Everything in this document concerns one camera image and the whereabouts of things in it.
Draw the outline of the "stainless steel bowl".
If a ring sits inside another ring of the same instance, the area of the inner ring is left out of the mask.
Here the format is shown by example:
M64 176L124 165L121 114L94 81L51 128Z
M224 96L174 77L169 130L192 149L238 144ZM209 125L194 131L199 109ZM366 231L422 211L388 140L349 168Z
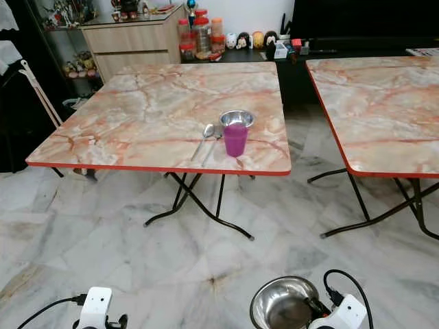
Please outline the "stainless steel bowl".
M300 276L281 276L257 289L250 302L256 329L307 329L314 312L307 299L318 299L316 286Z
M248 112L247 110L229 110L229 112L224 112L219 118L219 122L222 123L224 127L229 125L243 125L247 128L254 125L255 116L254 113Z

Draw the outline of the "purple plastic cup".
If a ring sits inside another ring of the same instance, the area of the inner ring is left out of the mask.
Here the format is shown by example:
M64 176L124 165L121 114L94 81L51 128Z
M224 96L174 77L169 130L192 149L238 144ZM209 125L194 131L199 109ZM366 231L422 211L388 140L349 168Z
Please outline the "purple plastic cup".
M249 131L248 126L244 123L231 123L224 128L223 139L226 153L230 157L236 158L244 153Z

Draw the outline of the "steel fork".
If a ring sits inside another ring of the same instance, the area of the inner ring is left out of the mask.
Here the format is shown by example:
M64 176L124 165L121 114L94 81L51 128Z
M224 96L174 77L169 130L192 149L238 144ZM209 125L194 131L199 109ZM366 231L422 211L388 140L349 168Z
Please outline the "steel fork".
M219 145L220 140L222 139L223 136L223 132L218 132L214 138L213 144L210 145L210 147L208 148L206 157L204 157L204 159L201 162L201 167L206 166L207 162L209 162L209 159L211 156L213 156L213 151L216 148L216 145Z

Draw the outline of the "steel spoon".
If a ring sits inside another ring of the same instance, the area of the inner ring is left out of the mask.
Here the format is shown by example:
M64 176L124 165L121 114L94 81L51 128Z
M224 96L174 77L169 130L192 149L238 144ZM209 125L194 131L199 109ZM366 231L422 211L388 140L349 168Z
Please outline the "steel spoon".
M200 150L202 148L202 145L207 140L207 138L213 137L215 134L216 128L213 123L207 123L206 126L204 126L203 132L202 132L202 138L200 139L200 143L198 143L198 146L195 148L195 151L189 158L192 162L194 162L195 157L200 153Z

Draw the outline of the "white folded rack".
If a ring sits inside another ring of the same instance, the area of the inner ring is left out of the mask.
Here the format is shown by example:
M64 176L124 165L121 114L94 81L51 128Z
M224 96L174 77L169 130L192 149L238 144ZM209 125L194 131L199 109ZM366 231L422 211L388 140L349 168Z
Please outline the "white folded rack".
M46 113L49 119L51 120L51 122L53 123L54 127L55 128L60 127L63 121L60 118L59 114L56 112L56 108L50 102L43 88L38 83L36 76L34 75L34 72L32 72L27 60L23 60L23 59L20 60L20 65L22 66L22 69L19 69L19 72L28 79L32 88L34 88L34 91L38 96L38 99L41 101L42 106L46 110Z

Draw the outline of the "glass display cabinet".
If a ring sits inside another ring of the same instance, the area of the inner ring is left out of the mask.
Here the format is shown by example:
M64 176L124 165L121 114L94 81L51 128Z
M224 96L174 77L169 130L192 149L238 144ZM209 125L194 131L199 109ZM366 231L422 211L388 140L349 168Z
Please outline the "glass display cabinet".
M102 85L81 27L97 16L94 0L24 0L47 48L49 70L60 84L62 100L87 99Z

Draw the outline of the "small white box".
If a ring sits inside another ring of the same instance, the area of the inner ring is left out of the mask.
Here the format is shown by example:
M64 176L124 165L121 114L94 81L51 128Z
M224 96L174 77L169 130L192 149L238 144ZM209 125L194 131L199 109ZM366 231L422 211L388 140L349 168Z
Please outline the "small white box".
M282 41L276 41L274 43L274 60L284 60L288 57L289 49Z

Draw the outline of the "white hanging cloth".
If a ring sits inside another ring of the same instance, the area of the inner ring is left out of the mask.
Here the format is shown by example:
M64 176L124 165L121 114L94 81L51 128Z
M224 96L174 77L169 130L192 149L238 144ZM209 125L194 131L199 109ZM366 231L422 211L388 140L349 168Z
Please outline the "white hanging cloth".
M0 0L0 31L19 30L12 8L6 0Z
M0 60L3 63L1 74L5 74L12 64L22 59L23 56L19 53L18 48L15 47L12 41L0 41Z

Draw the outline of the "light wood drawer cabinet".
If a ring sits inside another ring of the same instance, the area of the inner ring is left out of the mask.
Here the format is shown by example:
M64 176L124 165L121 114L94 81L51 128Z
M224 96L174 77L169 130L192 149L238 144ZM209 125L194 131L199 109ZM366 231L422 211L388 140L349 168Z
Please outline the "light wood drawer cabinet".
M176 3L165 14L141 15L116 22L103 14L80 27L98 75L109 81L120 69L134 64L179 64L178 20L185 10Z

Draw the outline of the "large clear jar red lid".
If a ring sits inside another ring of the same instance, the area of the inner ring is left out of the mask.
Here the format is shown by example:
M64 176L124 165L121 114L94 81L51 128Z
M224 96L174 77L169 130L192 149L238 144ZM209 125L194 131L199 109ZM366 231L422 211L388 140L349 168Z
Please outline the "large clear jar red lid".
M195 40L195 57L206 59L211 54L210 19L204 16L195 18L191 32Z

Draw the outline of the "black flat television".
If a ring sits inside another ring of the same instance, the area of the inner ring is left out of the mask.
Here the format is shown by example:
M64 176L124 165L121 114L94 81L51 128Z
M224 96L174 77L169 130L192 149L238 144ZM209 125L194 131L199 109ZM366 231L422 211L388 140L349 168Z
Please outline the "black flat television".
M439 0L295 0L292 35L439 37Z

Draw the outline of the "slim clear jar red lid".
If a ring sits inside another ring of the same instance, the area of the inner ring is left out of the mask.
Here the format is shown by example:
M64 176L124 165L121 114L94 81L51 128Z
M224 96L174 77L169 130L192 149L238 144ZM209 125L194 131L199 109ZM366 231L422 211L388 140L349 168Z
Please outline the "slim clear jar red lid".
M178 19L178 40L180 46L193 42L188 19Z

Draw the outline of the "blue ball trophy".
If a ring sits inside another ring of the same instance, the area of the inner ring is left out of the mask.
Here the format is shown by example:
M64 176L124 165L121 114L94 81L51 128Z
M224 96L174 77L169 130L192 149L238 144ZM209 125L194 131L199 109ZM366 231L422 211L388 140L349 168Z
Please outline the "blue ball trophy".
M188 13L189 28L192 28L195 20L195 9L198 9L195 0L186 0L186 12Z

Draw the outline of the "black folding table leg frame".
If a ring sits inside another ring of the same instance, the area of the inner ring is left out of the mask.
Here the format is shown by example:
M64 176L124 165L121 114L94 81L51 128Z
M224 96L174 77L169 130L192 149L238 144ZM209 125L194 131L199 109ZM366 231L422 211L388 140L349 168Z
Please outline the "black folding table leg frame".
M56 203L85 211L101 223L119 223L128 234L158 241L187 241L213 228L253 236L236 226L223 203L231 200L225 173L130 171L50 167L59 181Z
M424 197L432 194L433 192L439 191L439 182L436 182L436 184L433 184L426 189L423 189L421 188L419 178L408 178L408 181L411 182L411 186L413 188L413 195L409 195L407 193L407 189L403 186L403 184L401 184L401 180L399 178L393 178L393 182L395 182L395 184L397 185L399 193L404 198L404 201L398 204L398 206L392 207L391 209L387 210L385 213L377 217L370 217L369 210L365 206L364 198L361 196L361 192L359 190L357 182L355 181L354 176L348 172L348 169L336 169L324 173L319 173L319 175L316 175L313 178L309 178L307 180L307 183L311 184L312 182L319 180L320 178L325 178L326 176L330 175L337 175L338 173L345 173L348 176L349 184L351 184L351 187L354 190L355 197L357 198L359 207L361 208L361 213L363 213L365 220L361 223L352 223L352 225L349 226L342 226L341 228L336 228L321 233L321 239L325 239L338 233L352 231L354 229L367 228L367 226L372 226L376 223L380 223L383 220L388 219L388 217L391 217L392 215L395 215L399 211L403 210L405 207L408 207L409 210L411 210L414 214L420 231L427 235L427 237L439 241L439 233L435 233L427 229L427 225L425 223L425 212L423 210Z

